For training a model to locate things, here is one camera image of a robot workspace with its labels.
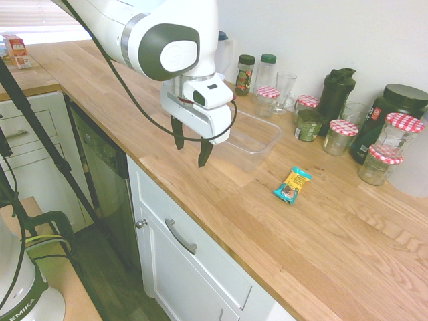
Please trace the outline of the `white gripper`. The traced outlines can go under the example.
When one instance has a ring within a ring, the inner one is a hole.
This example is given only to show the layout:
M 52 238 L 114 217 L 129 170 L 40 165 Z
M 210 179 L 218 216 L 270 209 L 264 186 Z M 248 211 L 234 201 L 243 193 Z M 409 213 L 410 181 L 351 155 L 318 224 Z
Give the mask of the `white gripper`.
M 175 146 L 178 150 L 184 147 L 183 124 L 199 134 L 202 139 L 198 157 L 198 167 L 204 167 L 211 155 L 213 145 L 225 142 L 229 138 L 231 108 L 224 104 L 214 109 L 205 109 L 196 103 L 184 103 L 173 94 L 172 81 L 162 83 L 161 105 L 171 115 L 171 128 Z

